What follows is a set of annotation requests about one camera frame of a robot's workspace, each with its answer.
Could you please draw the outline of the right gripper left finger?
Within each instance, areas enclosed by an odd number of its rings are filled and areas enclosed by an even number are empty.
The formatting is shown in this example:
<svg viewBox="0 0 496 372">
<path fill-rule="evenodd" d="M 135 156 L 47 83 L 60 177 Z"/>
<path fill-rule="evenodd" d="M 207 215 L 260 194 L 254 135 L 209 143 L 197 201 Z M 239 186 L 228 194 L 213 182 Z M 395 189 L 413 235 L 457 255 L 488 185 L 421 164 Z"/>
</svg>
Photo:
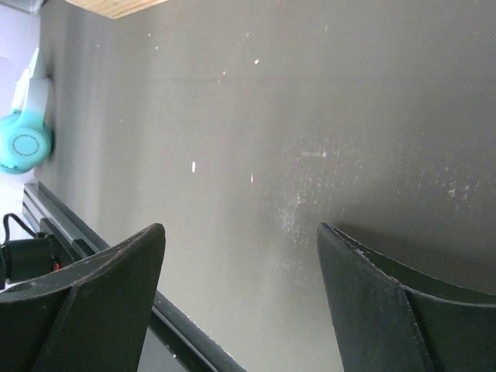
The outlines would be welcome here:
<svg viewBox="0 0 496 372">
<path fill-rule="evenodd" d="M 165 251 L 154 223 L 1 293 L 3 371 L 135 371 Z"/>
</svg>

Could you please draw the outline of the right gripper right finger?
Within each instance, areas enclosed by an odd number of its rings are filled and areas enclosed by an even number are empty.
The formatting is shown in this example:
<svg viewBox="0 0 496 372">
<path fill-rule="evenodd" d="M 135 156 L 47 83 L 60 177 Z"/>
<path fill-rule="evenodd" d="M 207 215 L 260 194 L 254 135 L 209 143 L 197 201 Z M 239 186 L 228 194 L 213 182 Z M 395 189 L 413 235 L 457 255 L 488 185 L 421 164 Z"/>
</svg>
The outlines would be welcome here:
<svg viewBox="0 0 496 372">
<path fill-rule="evenodd" d="M 328 223 L 317 230 L 345 371 L 493 371 L 495 296 L 446 283 Z"/>
</svg>

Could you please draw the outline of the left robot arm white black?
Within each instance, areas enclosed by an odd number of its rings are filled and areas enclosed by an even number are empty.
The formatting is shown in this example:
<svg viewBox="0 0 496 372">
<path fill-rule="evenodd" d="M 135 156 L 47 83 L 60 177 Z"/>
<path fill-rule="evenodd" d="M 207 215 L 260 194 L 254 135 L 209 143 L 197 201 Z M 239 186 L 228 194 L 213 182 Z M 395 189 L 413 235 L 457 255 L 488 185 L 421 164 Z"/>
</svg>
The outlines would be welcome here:
<svg viewBox="0 0 496 372">
<path fill-rule="evenodd" d="M 13 219 L 29 239 L 12 240 L 9 220 Z M 7 284 L 15 284 L 43 276 L 55 268 L 53 245 L 50 236 L 34 232 L 16 214 L 3 216 L 5 240 L 1 244 L 1 290 Z"/>
</svg>

